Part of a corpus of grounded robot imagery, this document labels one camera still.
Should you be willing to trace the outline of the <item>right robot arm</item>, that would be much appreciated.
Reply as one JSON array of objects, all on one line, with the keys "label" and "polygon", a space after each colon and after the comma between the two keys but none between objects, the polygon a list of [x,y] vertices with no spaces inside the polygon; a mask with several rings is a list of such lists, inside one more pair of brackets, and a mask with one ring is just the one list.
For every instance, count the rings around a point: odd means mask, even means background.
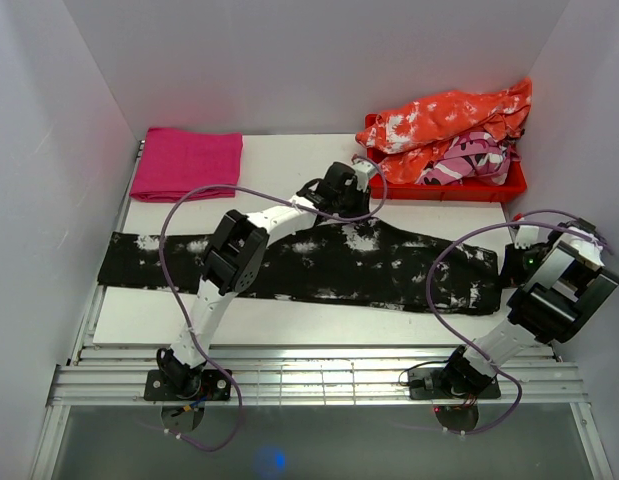
[{"label": "right robot arm", "polygon": [[596,227],[572,218],[553,227],[543,242],[539,225],[520,216],[512,223],[500,281],[515,292],[507,318],[483,337],[459,346],[439,374],[453,397],[479,397],[495,385],[497,369],[523,350],[571,340],[619,286],[604,266],[606,242]]}]

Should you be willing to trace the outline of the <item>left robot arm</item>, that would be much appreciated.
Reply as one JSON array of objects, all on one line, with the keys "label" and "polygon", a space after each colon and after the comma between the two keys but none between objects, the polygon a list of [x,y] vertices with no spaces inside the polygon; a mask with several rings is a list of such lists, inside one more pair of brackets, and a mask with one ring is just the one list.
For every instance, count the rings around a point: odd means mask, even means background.
[{"label": "left robot arm", "polygon": [[369,183],[381,174],[375,163],[356,156],[351,165],[333,163],[324,177],[309,181],[288,200],[236,187],[276,205],[248,214],[230,210],[223,215],[203,250],[199,286],[190,308],[180,298],[168,270],[166,233],[181,204],[206,189],[194,189],[174,204],[160,232],[158,255],[185,326],[174,343],[158,351],[157,365],[167,388],[177,398],[196,398],[202,389],[204,367],[219,367],[208,355],[210,341],[230,303],[254,283],[267,247],[322,220],[355,222],[371,217]]}]

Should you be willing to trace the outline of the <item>black white tie-dye trousers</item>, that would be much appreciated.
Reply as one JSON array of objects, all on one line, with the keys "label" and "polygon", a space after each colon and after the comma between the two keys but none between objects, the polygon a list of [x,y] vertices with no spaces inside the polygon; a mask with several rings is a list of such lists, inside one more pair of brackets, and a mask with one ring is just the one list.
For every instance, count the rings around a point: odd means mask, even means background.
[{"label": "black white tie-dye trousers", "polygon": [[[171,235],[165,257],[183,294],[198,290],[206,235]],[[107,287],[167,290],[159,238],[115,232],[98,273]],[[243,297],[482,316],[501,305],[498,255],[462,244],[440,259],[449,241],[398,229],[372,218],[322,224],[267,248]]]}]

